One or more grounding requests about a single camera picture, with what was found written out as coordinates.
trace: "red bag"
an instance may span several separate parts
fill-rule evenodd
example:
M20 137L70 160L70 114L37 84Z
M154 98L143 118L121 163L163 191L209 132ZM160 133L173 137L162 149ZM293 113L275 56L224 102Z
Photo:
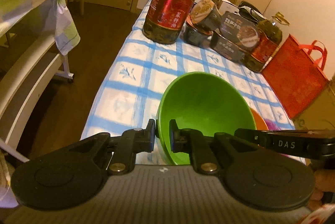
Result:
M304 111L329 82L323 72L328 51L316 46L316 42L299 44L290 34L262 71L290 118ZM312 50L321 52L322 57L314 61Z

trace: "finger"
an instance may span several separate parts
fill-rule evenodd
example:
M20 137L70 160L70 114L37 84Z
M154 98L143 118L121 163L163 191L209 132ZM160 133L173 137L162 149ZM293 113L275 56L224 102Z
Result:
M323 192L335 192L335 170L315 171L315 188Z
M315 188L314 191L313 191L313 194L312 194L312 196L310 198L310 200L320 201L322 199L322 197L323 197L323 192L320 191L319 189Z
M321 206L321 201L308 201L307 203L307 207L310 208L312 211L319 209Z

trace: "orange bowl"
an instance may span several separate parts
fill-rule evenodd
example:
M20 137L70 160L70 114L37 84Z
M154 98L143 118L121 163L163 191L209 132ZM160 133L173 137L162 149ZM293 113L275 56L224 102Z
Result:
M256 112L253 108L250 108L252 115L256 122L256 128L258 130L269 130L268 126L266 125L264 119Z

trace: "green bowl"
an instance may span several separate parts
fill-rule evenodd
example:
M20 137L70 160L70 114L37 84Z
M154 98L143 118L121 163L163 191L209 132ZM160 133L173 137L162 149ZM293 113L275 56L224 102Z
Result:
M227 81L213 74L190 72L176 78L165 90L157 113L161 149L168 164L190 164L187 153L173 153L169 122L178 128L200 130L206 136L216 132L234 135L238 128L256 129L249 106Z

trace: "dark brown floor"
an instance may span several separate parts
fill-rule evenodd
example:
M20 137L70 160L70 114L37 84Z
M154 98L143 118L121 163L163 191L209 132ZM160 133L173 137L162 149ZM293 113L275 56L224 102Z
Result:
M69 53L74 82L52 80L32 112L17 150L30 159L79 141L94 97L138 15L126 10L78 3L69 5L81 37ZM0 209L0 220L11 210Z

